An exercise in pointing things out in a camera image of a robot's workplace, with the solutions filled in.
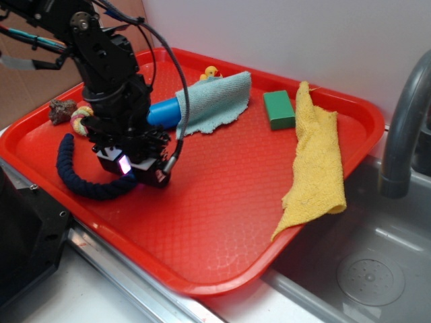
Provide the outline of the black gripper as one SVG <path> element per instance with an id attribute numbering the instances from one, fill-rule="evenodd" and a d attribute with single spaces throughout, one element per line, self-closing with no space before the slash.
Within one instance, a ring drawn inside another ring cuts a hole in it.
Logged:
<path id="1" fill-rule="evenodd" d="M 93 115 L 85 117 L 83 125 L 106 171 L 122 176 L 132 168 L 139 183 L 164 188 L 170 181 L 170 174 L 163 172 L 170 135 L 147 121 L 151 91 L 141 74 L 105 92 L 92 92 L 85 86 L 83 97 Z"/>

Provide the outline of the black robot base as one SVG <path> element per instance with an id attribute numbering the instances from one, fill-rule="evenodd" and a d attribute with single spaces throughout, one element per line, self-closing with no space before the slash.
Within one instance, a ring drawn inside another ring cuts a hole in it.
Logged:
<path id="1" fill-rule="evenodd" d="M 16 188 L 1 170 L 1 307 L 59 267 L 70 211 L 41 188 Z"/>

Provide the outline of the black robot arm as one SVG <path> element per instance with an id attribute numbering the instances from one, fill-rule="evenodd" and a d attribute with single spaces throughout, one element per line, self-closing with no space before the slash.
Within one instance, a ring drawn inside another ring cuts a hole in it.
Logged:
<path id="1" fill-rule="evenodd" d="M 75 62 L 84 85 L 82 96 L 94 111 L 82 124 L 102 167 L 120 175 L 119 184 L 135 180 L 165 187 L 170 179 L 165 154 L 170 136 L 147 121 L 152 87 L 139 72 L 130 42 L 116 28 L 100 25 L 90 1 L 2 1 L 1 8 L 55 37 L 49 43 L 6 31 L 58 54 L 54 63 L 30 61 L 31 68 L 59 70 L 67 58 Z"/>

